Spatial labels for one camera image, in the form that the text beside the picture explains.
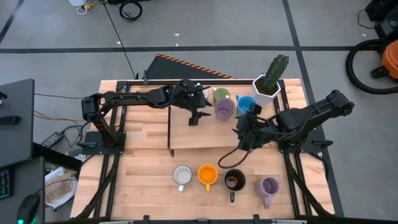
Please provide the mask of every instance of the yellow cable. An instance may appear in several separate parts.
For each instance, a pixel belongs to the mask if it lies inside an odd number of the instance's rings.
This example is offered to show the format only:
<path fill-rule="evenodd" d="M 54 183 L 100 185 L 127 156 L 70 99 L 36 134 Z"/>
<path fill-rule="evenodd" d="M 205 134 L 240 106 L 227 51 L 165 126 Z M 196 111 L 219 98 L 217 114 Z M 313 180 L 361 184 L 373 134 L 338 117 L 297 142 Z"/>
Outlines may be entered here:
<path fill-rule="evenodd" d="M 90 10 L 92 7 L 94 7 L 95 4 L 97 4 L 98 0 L 96 0 L 93 4 L 86 4 L 87 10 Z"/>
<path fill-rule="evenodd" d="M 37 114 L 43 116 L 44 118 L 51 119 L 51 120 L 56 120 L 56 121 L 76 121 L 76 122 L 85 122 L 85 120 L 82 120 L 82 119 L 52 118 L 52 117 L 47 116 L 47 115 L 45 115 L 45 114 L 43 114 L 43 113 L 41 113 L 41 112 L 39 112 L 39 111 L 37 111 L 37 110 L 35 110 L 35 113 L 37 113 Z"/>

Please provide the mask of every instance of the purple mug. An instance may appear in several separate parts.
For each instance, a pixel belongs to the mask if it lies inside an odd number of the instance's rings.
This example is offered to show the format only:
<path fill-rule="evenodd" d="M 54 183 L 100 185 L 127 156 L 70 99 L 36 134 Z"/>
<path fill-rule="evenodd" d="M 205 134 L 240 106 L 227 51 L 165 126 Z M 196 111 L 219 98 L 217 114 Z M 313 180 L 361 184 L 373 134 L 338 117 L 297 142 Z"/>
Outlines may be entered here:
<path fill-rule="evenodd" d="M 217 101 L 215 106 L 216 118 L 220 121 L 227 121 L 232 116 L 235 110 L 235 103 L 228 97 Z"/>
<path fill-rule="evenodd" d="M 271 198 L 279 193 L 278 180 L 273 177 L 265 177 L 256 181 L 254 189 L 258 196 L 261 197 L 264 208 L 271 206 Z"/>

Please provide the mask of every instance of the white mug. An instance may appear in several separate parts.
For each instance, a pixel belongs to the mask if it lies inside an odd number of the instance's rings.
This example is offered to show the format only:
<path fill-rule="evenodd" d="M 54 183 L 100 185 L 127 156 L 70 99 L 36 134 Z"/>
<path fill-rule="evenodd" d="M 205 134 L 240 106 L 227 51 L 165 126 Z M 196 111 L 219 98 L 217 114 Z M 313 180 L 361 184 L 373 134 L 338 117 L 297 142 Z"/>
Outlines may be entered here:
<path fill-rule="evenodd" d="M 173 171 L 173 179 L 179 185 L 178 190 L 183 192 L 185 184 L 192 179 L 192 170 L 186 165 L 179 165 Z"/>

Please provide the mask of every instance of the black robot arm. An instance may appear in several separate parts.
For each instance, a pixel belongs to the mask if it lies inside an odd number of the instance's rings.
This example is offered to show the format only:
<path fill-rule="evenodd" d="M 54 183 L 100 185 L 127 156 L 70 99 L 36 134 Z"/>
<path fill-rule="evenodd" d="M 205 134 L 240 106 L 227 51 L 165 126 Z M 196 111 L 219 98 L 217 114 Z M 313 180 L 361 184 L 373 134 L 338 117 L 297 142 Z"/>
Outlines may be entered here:
<path fill-rule="evenodd" d="M 311 130 L 330 118 L 351 114 L 353 108 L 354 103 L 338 90 L 305 108 L 285 110 L 268 119 L 258 117 L 261 107 L 252 105 L 250 112 L 238 118 L 234 130 L 238 148 L 250 152 L 271 141 L 299 146 Z"/>
<path fill-rule="evenodd" d="M 101 133 L 103 144 L 107 147 L 118 145 L 118 135 L 114 127 L 107 124 L 105 115 L 117 106 L 148 105 L 151 108 L 166 108 L 170 105 L 191 111 L 192 117 L 188 125 L 195 126 L 202 116 L 210 114 L 198 112 L 198 108 L 211 106 L 203 95 L 203 90 L 209 88 L 195 86 L 191 80 L 181 80 L 176 85 L 166 85 L 148 92 L 115 93 L 108 91 L 85 97 L 81 101 L 83 119 L 92 122 Z"/>

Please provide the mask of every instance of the computer mouse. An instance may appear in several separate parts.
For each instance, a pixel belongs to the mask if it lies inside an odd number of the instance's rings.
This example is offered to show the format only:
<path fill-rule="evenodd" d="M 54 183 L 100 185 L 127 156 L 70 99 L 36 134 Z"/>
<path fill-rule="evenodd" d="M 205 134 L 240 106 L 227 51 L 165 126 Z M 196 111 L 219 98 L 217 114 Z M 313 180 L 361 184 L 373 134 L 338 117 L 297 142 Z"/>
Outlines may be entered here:
<path fill-rule="evenodd" d="M 30 224 L 35 218 L 39 207 L 40 197 L 37 194 L 28 195 L 19 206 L 17 213 L 18 224 Z"/>

